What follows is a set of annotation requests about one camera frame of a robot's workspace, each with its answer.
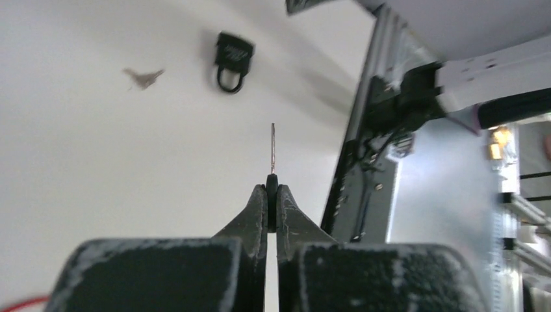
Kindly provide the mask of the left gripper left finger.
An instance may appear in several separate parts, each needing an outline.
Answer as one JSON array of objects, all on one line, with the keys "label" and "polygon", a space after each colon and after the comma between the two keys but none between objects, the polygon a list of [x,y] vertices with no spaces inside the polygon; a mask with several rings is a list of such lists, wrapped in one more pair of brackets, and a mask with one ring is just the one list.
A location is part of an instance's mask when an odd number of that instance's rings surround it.
[{"label": "left gripper left finger", "polygon": [[267,193],[209,238],[111,238],[80,244],[47,311],[263,311]]}]

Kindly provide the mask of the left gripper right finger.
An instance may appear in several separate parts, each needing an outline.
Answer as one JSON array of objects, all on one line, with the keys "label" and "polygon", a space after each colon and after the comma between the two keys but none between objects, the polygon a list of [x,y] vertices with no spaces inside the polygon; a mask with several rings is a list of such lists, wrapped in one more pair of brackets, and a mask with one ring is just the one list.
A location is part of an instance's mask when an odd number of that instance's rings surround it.
[{"label": "left gripper right finger", "polygon": [[474,274],[440,244],[337,243],[277,191],[281,311],[488,311]]}]

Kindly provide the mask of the black head key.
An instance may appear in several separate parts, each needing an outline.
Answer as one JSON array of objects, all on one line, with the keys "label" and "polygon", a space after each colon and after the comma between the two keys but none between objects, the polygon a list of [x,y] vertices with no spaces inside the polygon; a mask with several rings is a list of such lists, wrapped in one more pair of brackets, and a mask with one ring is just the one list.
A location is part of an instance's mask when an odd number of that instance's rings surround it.
[{"label": "black head key", "polygon": [[270,173],[267,175],[265,189],[267,193],[268,202],[268,232],[275,233],[277,227],[276,220],[276,201],[277,191],[279,187],[278,177],[276,174],[276,128],[275,123],[271,123],[271,137],[270,137]]}]

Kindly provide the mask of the black padlock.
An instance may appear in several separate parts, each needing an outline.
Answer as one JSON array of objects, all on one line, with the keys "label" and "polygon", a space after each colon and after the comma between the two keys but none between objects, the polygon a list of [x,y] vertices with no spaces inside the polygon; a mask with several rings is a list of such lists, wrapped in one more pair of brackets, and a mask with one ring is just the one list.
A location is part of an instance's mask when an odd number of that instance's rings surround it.
[{"label": "black padlock", "polygon": [[[216,43],[214,65],[217,67],[216,82],[220,90],[228,94],[236,94],[242,88],[245,76],[250,72],[251,59],[255,52],[255,44],[230,32],[220,32]],[[229,88],[222,82],[222,74],[228,70],[238,74],[238,83]]]}]

